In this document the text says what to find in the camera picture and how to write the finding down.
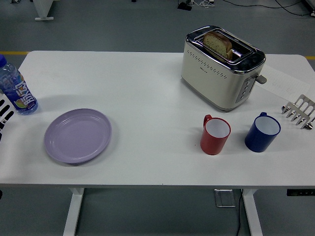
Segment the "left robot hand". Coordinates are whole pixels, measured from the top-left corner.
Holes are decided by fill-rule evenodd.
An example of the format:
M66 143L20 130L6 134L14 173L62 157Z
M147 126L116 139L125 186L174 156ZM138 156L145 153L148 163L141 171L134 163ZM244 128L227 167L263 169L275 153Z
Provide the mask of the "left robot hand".
M5 99L4 95L0 95L0 139L3 136L3 129L8 121L13 117L14 111L12 104Z

